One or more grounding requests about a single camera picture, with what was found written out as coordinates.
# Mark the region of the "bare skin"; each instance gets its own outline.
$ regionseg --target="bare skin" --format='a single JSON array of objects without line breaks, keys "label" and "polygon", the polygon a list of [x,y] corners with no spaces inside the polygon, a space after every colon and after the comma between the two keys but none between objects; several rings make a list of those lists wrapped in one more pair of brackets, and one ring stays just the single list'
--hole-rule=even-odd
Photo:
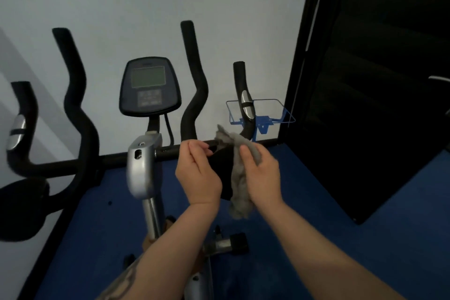
[{"label": "bare skin", "polygon": [[[278,161],[256,144],[256,166],[246,146],[240,149],[251,200],[273,229],[299,277],[315,300],[399,300],[401,295],[354,261],[281,196]],[[209,166],[212,152],[198,140],[181,143],[176,176],[190,206],[97,300],[179,300],[212,221],[222,183]]]}]

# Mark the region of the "hand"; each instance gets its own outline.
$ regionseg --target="hand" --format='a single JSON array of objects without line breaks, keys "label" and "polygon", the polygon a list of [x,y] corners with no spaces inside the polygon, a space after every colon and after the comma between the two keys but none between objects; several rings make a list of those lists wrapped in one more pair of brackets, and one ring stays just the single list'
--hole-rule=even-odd
[{"label": "hand", "polygon": [[219,209],[222,181],[209,165],[209,145],[200,140],[186,140],[180,145],[175,176],[183,186],[189,204],[210,204]]},{"label": "hand", "polygon": [[240,147],[247,177],[247,189],[250,198],[259,212],[267,212],[283,204],[280,186],[278,161],[262,145],[254,144],[261,153],[261,163],[256,166],[247,146]]}]

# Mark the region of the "blue bracket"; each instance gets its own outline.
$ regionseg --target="blue bracket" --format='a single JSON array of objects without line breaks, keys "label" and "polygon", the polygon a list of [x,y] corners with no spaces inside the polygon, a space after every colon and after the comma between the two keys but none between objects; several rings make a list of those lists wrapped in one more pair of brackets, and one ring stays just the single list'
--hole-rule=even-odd
[{"label": "blue bracket", "polygon": [[[267,134],[267,131],[269,130],[269,126],[273,126],[274,124],[291,124],[295,122],[295,118],[291,115],[291,113],[284,108],[284,105],[278,100],[278,99],[256,99],[253,100],[255,103],[256,101],[277,101],[282,107],[283,107],[283,113],[279,119],[271,118],[268,115],[256,115],[256,129],[255,133],[253,134],[252,141],[256,141],[256,133],[259,130],[261,134]],[[229,102],[239,102],[238,100],[230,100],[226,102],[226,106],[228,108],[229,113],[229,123],[230,124],[237,124],[244,127],[244,120],[242,118],[239,119],[239,121],[235,121],[233,118],[233,115],[231,114],[231,110],[229,108],[228,103]],[[286,115],[289,114],[289,120],[283,121],[283,119],[286,117]]]}]

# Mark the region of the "exercise machine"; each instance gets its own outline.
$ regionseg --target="exercise machine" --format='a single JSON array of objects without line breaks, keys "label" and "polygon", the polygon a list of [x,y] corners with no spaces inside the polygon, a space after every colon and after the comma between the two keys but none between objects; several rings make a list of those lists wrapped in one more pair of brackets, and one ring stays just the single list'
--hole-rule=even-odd
[{"label": "exercise machine", "polygon": [[[203,73],[191,21],[181,23],[184,46],[197,91],[186,108],[180,124],[181,140],[196,139],[195,119],[200,114],[208,97],[208,85]],[[42,228],[45,217],[63,209],[55,226],[69,222],[76,206],[86,190],[98,185],[107,169],[127,166],[127,181],[131,193],[143,201],[149,237],[158,238],[162,234],[161,222],[165,219],[160,189],[161,161],[177,159],[179,145],[173,145],[173,135],[167,113],[181,105],[181,96],[175,71],[170,61],[162,57],[147,57],[128,62],[121,84],[119,109],[124,115],[148,117],[149,126],[143,136],[139,136],[128,152],[99,156],[98,132],[92,121],[81,109],[86,89],[86,73],[70,31],[53,29],[69,72],[69,87],[64,99],[64,110],[71,123],[81,134],[82,140],[78,159],[48,164],[33,164],[28,155],[38,118],[38,104],[29,82],[13,82],[12,87],[19,101],[17,115],[7,144],[7,160],[11,169],[25,179],[0,189],[0,239],[6,241],[27,240]],[[255,131],[255,109],[247,88],[244,62],[233,64],[235,87],[244,121],[242,135],[251,138]],[[159,133],[159,117],[164,115],[168,124],[171,144],[162,146]],[[215,150],[216,141],[208,141]],[[222,180],[222,198],[232,196],[230,184],[233,166],[233,147],[215,151],[208,158],[211,167]],[[47,178],[75,175],[69,186],[56,195],[49,195]],[[50,235],[37,264],[51,262],[64,229],[58,228]],[[245,236],[222,239],[205,245],[205,255],[220,252],[245,252]],[[204,270],[209,261],[206,259]],[[200,273],[186,286],[186,298],[208,299],[211,297],[210,277]]]}]

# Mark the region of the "blue floor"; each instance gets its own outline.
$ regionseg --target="blue floor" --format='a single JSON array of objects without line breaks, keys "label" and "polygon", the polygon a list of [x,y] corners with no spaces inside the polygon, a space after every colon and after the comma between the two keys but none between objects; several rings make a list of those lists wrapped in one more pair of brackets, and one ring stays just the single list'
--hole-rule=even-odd
[{"label": "blue floor", "polygon": [[[450,299],[449,153],[357,226],[287,146],[270,151],[280,161],[284,200],[319,231],[407,299]],[[178,217],[188,201],[176,161],[163,167],[165,210]],[[227,208],[222,201],[216,223],[225,236],[245,232],[250,254],[211,259],[215,299],[311,299],[261,216],[234,221]],[[142,252],[145,231],[125,170],[108,171],[83,197],[36,299],[94,299],[121,273],[125,255]]]}]

